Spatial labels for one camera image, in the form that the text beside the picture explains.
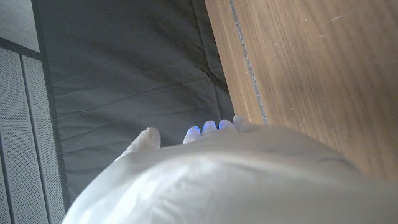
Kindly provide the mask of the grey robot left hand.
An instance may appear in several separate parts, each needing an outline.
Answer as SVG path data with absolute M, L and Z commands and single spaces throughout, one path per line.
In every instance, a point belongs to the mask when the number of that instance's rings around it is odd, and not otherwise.
M 397 185 L 283 126 L 235 116 L 162 147 L 143 130 L 65 223 L 396 223 Z

